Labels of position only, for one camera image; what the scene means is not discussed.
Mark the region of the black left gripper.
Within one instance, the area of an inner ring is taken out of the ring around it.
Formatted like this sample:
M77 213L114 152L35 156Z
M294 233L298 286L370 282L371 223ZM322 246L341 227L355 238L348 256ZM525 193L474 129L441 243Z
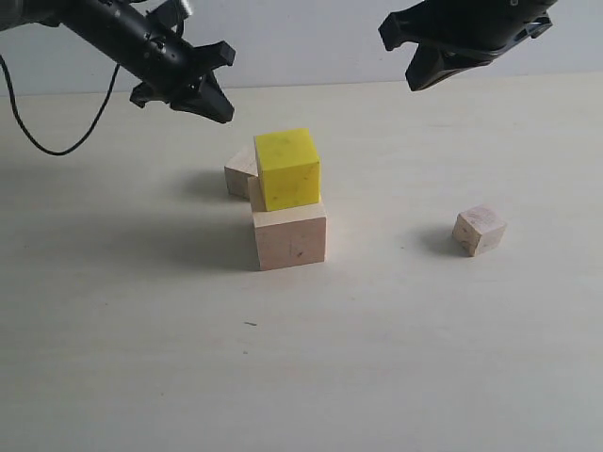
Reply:
M142 58L141 83L130 101L143 108L159 101L172 110L225 124L235 108L223 93L214 71L234 63L236 51L226 41L193 46L171 34L148 41Z

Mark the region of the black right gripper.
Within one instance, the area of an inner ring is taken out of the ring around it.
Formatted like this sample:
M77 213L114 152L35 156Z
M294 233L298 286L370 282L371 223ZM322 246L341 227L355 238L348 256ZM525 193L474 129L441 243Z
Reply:
M389 13L379 26L386 50L419 44L405 72L411 91L428 89L451 76L487 66L521 40L552 26L553 1L432 0Z

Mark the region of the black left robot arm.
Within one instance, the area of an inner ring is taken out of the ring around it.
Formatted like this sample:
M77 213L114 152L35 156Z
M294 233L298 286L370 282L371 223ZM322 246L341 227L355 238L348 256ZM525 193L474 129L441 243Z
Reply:
M131 1L3 1L1 29L64 25L140 81L130 95L134 105L162 102L227 123L235 109L214 71L231 66L236 51L225 41L204 46L186 41L184 21L192 14L188 1L164 1L146 13Z

